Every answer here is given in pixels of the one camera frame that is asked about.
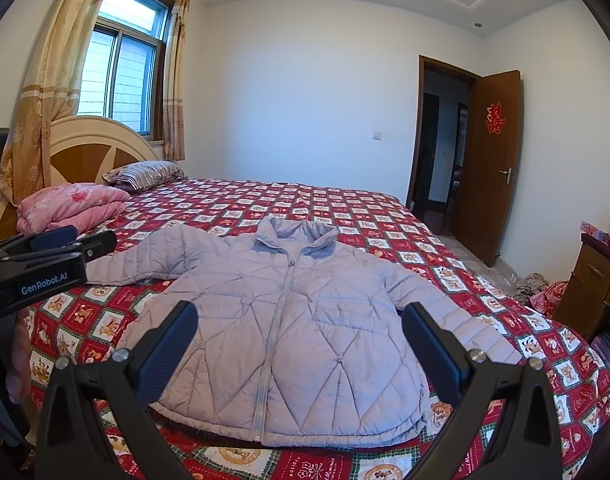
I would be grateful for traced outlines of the red double happiness decoration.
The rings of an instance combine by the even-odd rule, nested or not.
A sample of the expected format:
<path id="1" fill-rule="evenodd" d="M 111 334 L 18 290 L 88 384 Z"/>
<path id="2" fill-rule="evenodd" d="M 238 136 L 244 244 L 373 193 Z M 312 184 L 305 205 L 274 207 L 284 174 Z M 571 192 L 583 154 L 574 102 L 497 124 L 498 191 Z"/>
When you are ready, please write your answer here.
<path id="1" fill-rule="evenodd" d="M 503 116 L 501 103 L 491 103 L 488 105 L 486 108 L 485 125 L 490 134 L 502 133 L 502 129 L 506 125 L 506 118 Z"/>

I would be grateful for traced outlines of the window with blue frame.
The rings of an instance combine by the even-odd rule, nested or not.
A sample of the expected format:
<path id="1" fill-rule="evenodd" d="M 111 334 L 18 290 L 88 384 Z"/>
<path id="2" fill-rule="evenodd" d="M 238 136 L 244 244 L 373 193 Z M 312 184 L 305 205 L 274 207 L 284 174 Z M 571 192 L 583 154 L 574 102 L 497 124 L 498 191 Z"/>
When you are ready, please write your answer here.
<path id="1" fill-rule="evenodd" d="M 78 114 L 160 138 L 170 17 L 171 0 L 102 0 L 85 55 Z"/>

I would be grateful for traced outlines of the beige patterned curtain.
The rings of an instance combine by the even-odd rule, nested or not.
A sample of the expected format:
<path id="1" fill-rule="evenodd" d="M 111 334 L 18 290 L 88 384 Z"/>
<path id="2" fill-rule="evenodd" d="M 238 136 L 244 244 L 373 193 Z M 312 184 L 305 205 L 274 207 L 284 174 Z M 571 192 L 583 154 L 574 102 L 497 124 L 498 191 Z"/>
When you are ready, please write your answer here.
<path id="1" fill-rule="evenodd" d="M 163 154 L 167 160 L 185 159 L 183 120 L 183 48 L 190 0 L 175 0 L 171 9 L 163 66 Z"/>
<path id="2" fill-rule="evenodd" d="M 0 192 L 14 205 L 51 185 L 51 126 L 78 111 L 85 54 L 101 2 L 58 0 L 37 41 L 0 163 Z"/>

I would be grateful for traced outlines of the red box on dresser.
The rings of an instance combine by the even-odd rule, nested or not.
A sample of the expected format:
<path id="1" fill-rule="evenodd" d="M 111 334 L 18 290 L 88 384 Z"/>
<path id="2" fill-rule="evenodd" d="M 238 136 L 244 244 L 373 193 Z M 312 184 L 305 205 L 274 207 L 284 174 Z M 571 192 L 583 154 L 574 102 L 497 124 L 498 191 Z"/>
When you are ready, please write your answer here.
<path id="1" fill-rule="evenodd" d="M 580 232 L 610 247 L 610 234 L 604 232 L 589 222 L 580 222 Z"/>

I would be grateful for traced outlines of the pink folded quilt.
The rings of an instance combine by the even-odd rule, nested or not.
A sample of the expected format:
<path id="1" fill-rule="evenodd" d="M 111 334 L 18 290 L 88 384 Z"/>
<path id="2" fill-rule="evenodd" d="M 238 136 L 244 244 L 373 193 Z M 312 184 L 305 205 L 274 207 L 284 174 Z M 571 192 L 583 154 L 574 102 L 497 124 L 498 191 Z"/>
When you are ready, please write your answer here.
<path id="1" fill-rule="evenodd" d="M 74 226 L 78 234 L 95 229 L 126 210 L 130 194 L 92 182 L 62 183 L 28 196 L 17 208 L 17 231 L 38 234 Z"/>

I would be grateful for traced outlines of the brown wooden dresser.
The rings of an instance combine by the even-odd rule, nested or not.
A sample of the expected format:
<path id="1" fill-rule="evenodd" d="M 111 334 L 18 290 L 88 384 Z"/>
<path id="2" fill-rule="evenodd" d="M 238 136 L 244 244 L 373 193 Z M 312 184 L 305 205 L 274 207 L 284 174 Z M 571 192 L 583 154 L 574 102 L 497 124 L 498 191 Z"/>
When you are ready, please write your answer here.
<path id="1" fill-rule="evenodd" d="M 582 247 L 553 318 L 588 342 L 610 335 L 610 246 L 582 234 Z"/>

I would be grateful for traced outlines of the cream and wood headboard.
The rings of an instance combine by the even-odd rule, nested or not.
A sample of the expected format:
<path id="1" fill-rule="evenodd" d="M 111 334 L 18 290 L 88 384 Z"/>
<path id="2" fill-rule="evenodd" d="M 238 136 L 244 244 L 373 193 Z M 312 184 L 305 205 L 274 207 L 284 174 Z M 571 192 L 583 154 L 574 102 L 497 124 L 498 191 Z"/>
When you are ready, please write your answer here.
<path id="1" fill-rule="evenodd" d="M 111 170 L 158 160 L 161 149 L 116 120 L 78 115 L 51 125 L 49 182 L 104 182 Z"/>

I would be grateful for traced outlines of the grey cloth pile on floor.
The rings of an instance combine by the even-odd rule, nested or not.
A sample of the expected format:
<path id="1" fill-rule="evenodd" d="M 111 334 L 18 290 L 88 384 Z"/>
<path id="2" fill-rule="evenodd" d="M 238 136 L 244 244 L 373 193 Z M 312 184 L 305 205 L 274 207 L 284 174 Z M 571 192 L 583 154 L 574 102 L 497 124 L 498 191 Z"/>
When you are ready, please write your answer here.
<path id="1" fill-rule="evenodd" d="M 515 282 L 513 298 L 520 304 L 528 304 L 529 299 L 542 292 L 550 282 L 540 273 L 528 274 L 525 278 L 518 278 Z"/>

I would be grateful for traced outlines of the brown wooden door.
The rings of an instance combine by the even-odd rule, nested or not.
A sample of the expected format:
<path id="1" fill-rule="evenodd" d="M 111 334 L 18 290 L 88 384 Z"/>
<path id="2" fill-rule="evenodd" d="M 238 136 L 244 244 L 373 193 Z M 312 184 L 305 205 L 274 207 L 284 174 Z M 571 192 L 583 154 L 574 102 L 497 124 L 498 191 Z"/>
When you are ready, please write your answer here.
<path id="1" fill-rule="evenodd" d="M 501 103 L 506 125 L 490 134 L 486 108 Z M 476 79 L 468 96 L 468 130 L 451 233 L 486 266 L 493 266 L 512 205 L 523 138 L 523 84 L 517 70 Z M 512 168 L 509 185 L 499 170 Z"/>

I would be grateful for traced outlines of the striped pillow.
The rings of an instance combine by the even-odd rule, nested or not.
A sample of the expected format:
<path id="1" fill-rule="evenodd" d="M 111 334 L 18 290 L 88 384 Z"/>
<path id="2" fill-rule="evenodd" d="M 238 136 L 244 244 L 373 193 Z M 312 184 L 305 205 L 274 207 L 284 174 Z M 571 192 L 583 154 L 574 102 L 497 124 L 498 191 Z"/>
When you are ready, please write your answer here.
<path id="1" fill-rule="evenodd" d="M 128 193 L 140 193 L 158 185 L 185 179 L 186 174 L 176 162 L 145 160 L 115 168 L 102 176 L 107 185 Z"/>

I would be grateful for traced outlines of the light pink quilted puffer jacket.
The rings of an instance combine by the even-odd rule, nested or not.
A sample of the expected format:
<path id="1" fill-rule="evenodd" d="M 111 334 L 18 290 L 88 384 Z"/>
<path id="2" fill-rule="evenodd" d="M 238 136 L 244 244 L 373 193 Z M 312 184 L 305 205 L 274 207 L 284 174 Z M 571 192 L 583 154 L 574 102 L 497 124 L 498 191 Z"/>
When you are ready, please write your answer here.
<path id="1" fill-rule="evenodd" d="M 495 362 L 520 356 L 430 281 L 343 244 L 334 226 L 266 217 L 220 237 L 168 226 L 89 263 L 88 281 L 167 281 L 121 337 L 136 346 L 180 301 L 198 328 L 159 400 L 161 415 L 266 446 L 381 448 L 416 437 L 430 404 L 427 376 L 401 328 L 419 302 L 467 349 Z"/>

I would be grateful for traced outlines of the beige patterned right curtain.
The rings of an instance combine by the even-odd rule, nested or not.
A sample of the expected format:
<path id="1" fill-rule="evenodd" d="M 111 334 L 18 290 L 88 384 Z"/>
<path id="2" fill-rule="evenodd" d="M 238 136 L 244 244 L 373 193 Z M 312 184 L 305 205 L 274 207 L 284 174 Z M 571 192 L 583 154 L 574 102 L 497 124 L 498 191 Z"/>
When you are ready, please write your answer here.
<path id="1" fill-rule="evenodd" d="M 163 154 L 167 160 L 185 159 L 183 120 L 183 48 L 190 0 L 175 0 L 171 9 L 163 66 Z"/>

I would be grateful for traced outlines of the beige patterned left curtain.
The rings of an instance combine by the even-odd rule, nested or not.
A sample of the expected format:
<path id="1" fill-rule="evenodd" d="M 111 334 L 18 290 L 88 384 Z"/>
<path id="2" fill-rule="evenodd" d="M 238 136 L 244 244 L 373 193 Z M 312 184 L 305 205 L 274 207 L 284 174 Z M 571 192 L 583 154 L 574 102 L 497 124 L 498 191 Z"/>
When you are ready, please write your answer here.
<path id="1" fill-rule="evenodd" d="M 85 54 L 101 2 L 58 0 L 37 41 L 0 163 L 0 192 L 14 205 L 51 185 L 51 126 L 78 111 Z"/>

